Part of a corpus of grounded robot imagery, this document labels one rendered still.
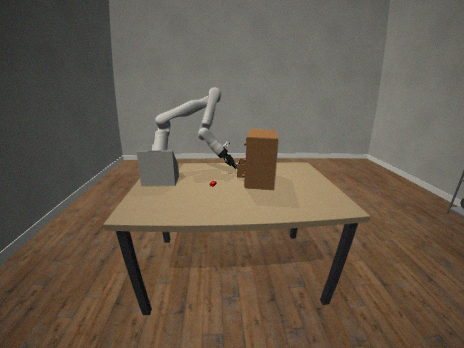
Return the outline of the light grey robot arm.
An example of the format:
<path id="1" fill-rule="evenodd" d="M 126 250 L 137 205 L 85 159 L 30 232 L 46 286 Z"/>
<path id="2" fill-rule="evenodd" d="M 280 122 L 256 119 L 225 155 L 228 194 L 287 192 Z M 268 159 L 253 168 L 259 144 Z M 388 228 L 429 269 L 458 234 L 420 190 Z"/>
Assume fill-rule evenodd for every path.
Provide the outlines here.
<path id="1" fill-rule="evenodd" d="M 221 153 L 229 145 L 229 143 L 226 142 L 226 146 L 220 144 L 209 130 L 212 125 L 216 103 L 220 101 L 220 98 L 221 91 L 214 87 L 209 90 L 208 96 L 205 98 L 188 101 L 181 106 L 158 115 L 155 119 L 158 130 L 155 132 L 152 150 L 167 150 L 168 135 L 170 133 L 171 126 L 169 120 L 175 117 L 189 116 L 206 107 L 202 124 L 198 132 L 198 134 L 200 134 L 199 139 L 206 140 L 208 146 L 216 155 Z M 165 132 L 165 130 L 168 132 Z"/>

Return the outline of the brown wooden chest of drawers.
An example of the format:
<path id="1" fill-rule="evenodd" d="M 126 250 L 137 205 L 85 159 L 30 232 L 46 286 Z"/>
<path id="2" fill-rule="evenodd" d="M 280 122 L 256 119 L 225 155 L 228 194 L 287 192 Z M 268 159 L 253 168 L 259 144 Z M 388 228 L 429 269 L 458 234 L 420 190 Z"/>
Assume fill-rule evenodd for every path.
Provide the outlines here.
<path id="1" fill-rule="evenodd" d="M 274 190 L 278 135 L 276 130 L 250 129 L 266 138 L 246 138 L 245 188 Z"/>

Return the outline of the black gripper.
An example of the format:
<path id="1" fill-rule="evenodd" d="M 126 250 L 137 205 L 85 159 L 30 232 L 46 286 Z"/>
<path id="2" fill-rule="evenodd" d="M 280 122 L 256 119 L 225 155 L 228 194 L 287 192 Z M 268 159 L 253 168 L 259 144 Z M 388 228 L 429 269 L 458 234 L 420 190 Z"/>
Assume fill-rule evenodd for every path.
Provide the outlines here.
<path id="1" fill-rule="evenodd" d="M 227 149 L 225 148 L 221 153 L 219 153 L 217 156 L 219 158 L 222 158 L 225 160 L 225 163 L 227 163 L 230 166 L 233 166 L 235 169 L 237 169 L 237 164 L 234 163 L 234 159 L 232 158 L 231 155 L 227 154 Z M 226 153 L 226 154 L 225 154 Z"/>

